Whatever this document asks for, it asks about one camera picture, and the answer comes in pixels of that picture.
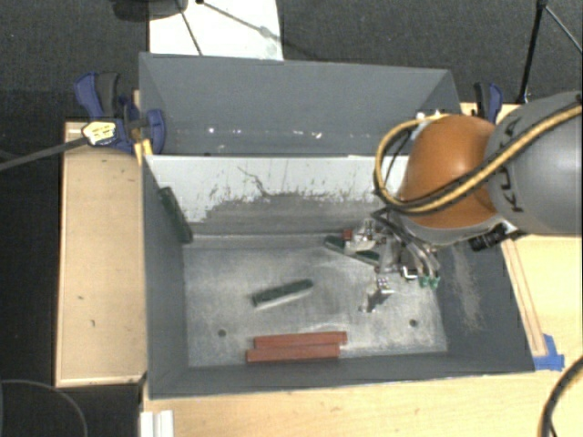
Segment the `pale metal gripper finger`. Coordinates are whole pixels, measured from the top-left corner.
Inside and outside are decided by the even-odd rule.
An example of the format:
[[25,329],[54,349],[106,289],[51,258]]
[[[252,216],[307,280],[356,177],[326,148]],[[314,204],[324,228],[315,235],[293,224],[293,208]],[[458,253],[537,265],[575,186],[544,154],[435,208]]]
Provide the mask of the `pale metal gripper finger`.
[[353,255],[372,250],[379,239],[379,233],[373,221],[363,221],[351,231],[351,237],[345,242],[345,253]]
[[374,289],[370,292],[366,292],[365,301],[359,307],[359,311],[363,313],[373,313],[394,294],[395,290],[389,279],[377,278],[374,284]]

